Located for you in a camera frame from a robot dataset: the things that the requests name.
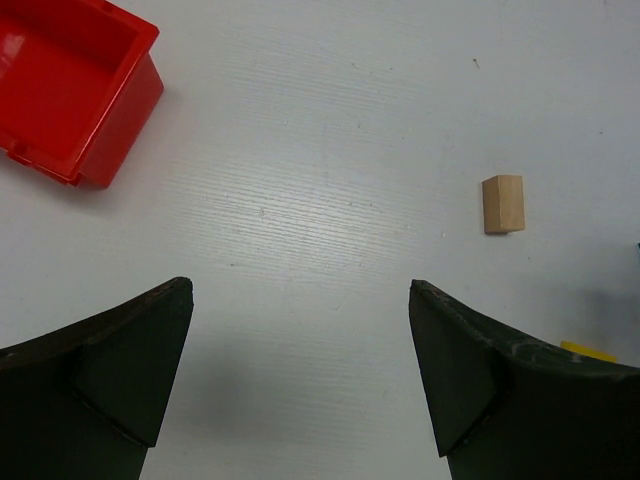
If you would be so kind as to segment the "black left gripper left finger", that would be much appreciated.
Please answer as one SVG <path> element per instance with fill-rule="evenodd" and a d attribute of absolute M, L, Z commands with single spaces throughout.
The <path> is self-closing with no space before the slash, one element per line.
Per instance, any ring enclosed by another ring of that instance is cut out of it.
<path fill-rule="evenodd" d="M 193 312 L 173 278 L 1 351 L 4 479 L 137 479 L 159 437 Z"/>

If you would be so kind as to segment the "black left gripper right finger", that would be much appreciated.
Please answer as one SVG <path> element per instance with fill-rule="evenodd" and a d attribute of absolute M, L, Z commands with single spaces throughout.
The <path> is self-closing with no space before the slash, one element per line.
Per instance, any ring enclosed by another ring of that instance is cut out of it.
<path fill-rule="evenodd" d="M 424 280 L 409 320 L 455 479 L 635 479 L 639 371 L 551 345 Z"/>

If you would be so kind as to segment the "red plastic bin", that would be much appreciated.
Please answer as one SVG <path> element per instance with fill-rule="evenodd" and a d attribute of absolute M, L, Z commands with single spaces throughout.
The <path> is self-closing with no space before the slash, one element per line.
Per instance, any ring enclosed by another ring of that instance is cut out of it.
<path fill-rule="evenodd" d="M 164 90 L 158 35 L 109 1 L 3 0 L 2 151 L 63 184 L 108 187 Z"/>

